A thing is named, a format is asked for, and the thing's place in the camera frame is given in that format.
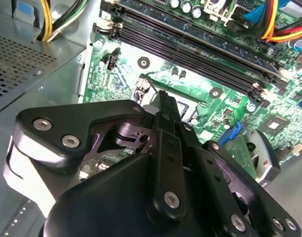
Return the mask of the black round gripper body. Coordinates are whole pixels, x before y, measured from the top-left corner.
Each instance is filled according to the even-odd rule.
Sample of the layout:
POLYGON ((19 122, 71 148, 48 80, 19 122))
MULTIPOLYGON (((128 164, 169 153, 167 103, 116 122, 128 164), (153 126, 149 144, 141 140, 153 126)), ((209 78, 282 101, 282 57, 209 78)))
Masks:
POLYGON ((181 153, 136 154, 66 191, 46 237, 229 237, 230 215, 210 201, 181 153))

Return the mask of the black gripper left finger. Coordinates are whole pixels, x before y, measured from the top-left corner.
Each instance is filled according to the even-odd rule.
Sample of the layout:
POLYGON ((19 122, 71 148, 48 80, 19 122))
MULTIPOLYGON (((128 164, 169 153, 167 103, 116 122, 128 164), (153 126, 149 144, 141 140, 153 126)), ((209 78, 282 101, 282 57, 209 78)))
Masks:
POLYGON ((159 91, 149 105, 132 100, 21 111, 3 169, 7 184, 48 217, 76 185, 136 154, 181 153, 174 97, 159 91))

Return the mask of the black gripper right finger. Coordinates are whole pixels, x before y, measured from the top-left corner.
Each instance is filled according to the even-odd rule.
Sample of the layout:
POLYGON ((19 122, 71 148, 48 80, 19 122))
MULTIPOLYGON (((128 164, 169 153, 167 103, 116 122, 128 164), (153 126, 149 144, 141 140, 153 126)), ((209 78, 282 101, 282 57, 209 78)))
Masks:
POLYGON ((292 216, 229 154, 214 142, 204 145, 186 123, 178 135, 193 170, 205 187, 205 212, 217 237, 300 237, 292 216))

